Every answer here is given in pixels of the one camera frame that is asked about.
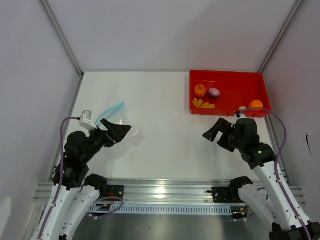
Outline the yellow food pieces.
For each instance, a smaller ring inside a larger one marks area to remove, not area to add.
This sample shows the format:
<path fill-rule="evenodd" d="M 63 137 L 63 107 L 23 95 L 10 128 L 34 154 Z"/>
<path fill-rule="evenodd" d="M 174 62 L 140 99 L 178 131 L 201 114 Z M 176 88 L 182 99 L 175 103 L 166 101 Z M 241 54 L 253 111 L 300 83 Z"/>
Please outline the yellow food pieces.
<path fill-rule="evenodd" d="M 206 108 L 206 109 L 215 109 L 216 105 L 209 102 L 204 102 L 201 98 L 194 98 L 192 100 L 192 105 L 195 108 Z"/>

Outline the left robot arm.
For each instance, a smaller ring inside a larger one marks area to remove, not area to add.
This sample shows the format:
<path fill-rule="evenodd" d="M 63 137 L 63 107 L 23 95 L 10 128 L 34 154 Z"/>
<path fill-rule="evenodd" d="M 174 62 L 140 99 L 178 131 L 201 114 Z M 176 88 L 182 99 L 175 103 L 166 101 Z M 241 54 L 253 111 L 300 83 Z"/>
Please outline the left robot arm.
<path fill-rule="evenodd" d="M 132 127 L 103 118 L 100 122 L 105 129 L 101 129 L 84 114 L 76 120 L 89 134 L 72 132 L 62 144 L 50 198 L 33 240 L 71 240 L 96 201 L 123 201 L 121 197 L 108 196 L 109 185 L 105 177 L 88 175 L 88 163 L 101 149 L 120 143 Z"/>

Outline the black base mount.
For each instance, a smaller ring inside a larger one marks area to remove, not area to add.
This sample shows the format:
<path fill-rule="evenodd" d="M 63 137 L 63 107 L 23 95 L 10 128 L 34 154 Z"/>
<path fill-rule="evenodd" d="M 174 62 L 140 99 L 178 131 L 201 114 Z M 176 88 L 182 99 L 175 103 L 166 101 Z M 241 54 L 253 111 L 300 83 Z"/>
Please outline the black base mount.
<path fill-rule="evenodd" d="M 211 194 L 214 203 L 219 204 L 238 204 L 243 201 L 239 198 L 239 195 L 230 187 L 212 187 L 206 191 Z"/>
<path fill-rule="evenodd" d="M 123 199 L 125 187 L 123 185 L 108 185 L 102 189 L 100 198 L 111 197 L 111 201 L 119 201 L 116 198 Z"/>

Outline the small orange pumpkin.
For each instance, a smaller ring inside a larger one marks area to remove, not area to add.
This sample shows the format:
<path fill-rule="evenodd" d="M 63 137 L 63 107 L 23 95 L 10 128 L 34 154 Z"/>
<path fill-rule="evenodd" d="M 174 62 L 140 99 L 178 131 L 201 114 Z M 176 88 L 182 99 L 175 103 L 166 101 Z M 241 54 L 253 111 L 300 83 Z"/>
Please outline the small orange pumpkin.
<path fill-rule="evenodd" d="M 196 98 L 203 98 L 207 94 L 207 88 L 203 84 L 198 84 L 193 89 Z"/>

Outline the clear zip top bag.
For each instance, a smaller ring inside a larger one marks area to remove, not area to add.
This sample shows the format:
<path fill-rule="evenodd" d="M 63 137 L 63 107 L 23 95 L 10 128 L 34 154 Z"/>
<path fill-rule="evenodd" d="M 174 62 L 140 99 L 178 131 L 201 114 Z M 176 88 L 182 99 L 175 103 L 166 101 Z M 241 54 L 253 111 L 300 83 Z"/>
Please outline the clear zip top bag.
<path fill-rule="evenodd" d="M 102 120 L 120 126 L 131 126 L 131 129 L 126 134 L 124 140 L 117 143 L 109 150 L 109 154 L 113 154 L 115 158 L 120 158 L 126 155 L 131 149 L 140 146 L 145 140 L 145 136 L 141 130 L 132 123 L 127 115 L 127 106 L 124 102 L 121 102 L 100 114 L 95 121 L 95 125 L 102 130 L 107 130 L 107 127 L 103 125 Z"/>

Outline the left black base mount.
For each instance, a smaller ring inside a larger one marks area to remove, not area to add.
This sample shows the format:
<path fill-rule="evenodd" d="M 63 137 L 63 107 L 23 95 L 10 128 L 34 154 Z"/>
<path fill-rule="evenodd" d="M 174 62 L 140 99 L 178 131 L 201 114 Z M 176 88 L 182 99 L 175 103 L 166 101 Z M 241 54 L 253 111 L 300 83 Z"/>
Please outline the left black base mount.
<path fill-rule="evenodd" d="M 125 187 L 123 185 L 108 185 L 102 189 L 100 198 L 111 197 L 111 201 L 119 201 L 116 198 L 123 199 Z"/>

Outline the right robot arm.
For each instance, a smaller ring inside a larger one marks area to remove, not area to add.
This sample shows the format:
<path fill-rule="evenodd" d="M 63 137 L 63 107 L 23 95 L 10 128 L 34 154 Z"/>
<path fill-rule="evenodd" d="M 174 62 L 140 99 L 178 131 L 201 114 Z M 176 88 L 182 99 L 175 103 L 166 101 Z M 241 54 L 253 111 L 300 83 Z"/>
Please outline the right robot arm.
<path fill-rule="evenodd" d="M 320 224 L 312 222 L 299 205 L 280 172 L 274 151 L 260 141 L 255 120 L 245 117 L 230 123 L 220 118 L 202 136 L 213 142 L 218 133 L 222 135 L 217 144 L 231 153 L 238 150 L 268 195 L 260 195 L 253 182 L 243 176 L 230 181 L 229 198 L 246 203 L 269 227 L 271 240 L 318 240 Z"/>

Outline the orange fruit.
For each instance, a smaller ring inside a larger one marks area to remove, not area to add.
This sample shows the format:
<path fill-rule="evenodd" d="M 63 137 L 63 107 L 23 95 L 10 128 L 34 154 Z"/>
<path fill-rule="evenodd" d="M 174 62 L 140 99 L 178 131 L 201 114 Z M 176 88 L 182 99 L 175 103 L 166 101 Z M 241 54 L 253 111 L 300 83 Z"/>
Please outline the orange fruit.
<path fill-rule="evenodd" d="M 253 100 L 249 103 L 248 107 L 250 109 L 254 109 L 255 111 L 258 111 L 259 109 L 262 109 L 264 105 L 260 100 Z"/>

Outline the aluminium rail frame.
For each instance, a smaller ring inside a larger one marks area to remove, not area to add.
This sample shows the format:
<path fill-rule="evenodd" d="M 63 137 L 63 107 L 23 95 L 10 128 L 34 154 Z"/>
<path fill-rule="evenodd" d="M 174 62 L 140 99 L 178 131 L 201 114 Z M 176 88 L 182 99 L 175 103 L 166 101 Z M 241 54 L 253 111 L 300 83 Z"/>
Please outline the aluminium rail frame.
<path fill-rule="evenodd" d="M 109 178 L 108 184 L 124 186 L 126 204 L 199 206 L 212 205 L 213 197 L 207 191 L 228 187 L 230 180 Z"/>

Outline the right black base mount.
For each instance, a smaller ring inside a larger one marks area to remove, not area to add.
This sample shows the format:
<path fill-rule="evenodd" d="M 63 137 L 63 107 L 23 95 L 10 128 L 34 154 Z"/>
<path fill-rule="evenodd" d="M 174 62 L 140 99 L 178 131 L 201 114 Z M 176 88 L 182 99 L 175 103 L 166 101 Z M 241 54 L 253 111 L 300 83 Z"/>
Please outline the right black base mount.
<path fill-rule="evenodd" d="M 243 201 L 239 198 L 239 195 L 230 187 L 212 187 L 206 191 L 211 194 L 214 203 L 219 204 L 238 204 Z"/>

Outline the red plastic tray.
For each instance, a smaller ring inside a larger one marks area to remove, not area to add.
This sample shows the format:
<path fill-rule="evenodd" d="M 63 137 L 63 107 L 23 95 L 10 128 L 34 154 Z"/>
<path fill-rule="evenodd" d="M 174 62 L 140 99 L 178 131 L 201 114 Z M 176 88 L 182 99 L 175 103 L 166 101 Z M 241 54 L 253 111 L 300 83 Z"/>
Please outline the red plastic tray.
<path fill-rule="evenodd" d="M 210 99 L 208 96 L 197 98 L 194 87 L 204 85 L 206 89 L 216 88 L 221 96 Z M 193 107 L 194 98 L 215 104 L 214 109 Z M 189 108 L 194 115 L 214 115 L 232 117 L 241 106 L 260 100 L 265 109 L 271 110 L 271 104 L 263 75 L 253 72 L 191 70 L 189 72 Z"/>

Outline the purple onion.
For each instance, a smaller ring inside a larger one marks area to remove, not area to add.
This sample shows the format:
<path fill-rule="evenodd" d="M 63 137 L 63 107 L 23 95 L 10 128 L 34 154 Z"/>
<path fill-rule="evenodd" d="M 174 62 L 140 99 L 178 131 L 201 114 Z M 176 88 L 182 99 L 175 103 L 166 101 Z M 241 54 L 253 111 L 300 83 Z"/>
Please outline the purple onion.
<path fill-rule="evenodd" d="M 216 100 L 221 96 L 221 92 L 217 88 L 209 88 L 206 93 L 207 97 Z"/>

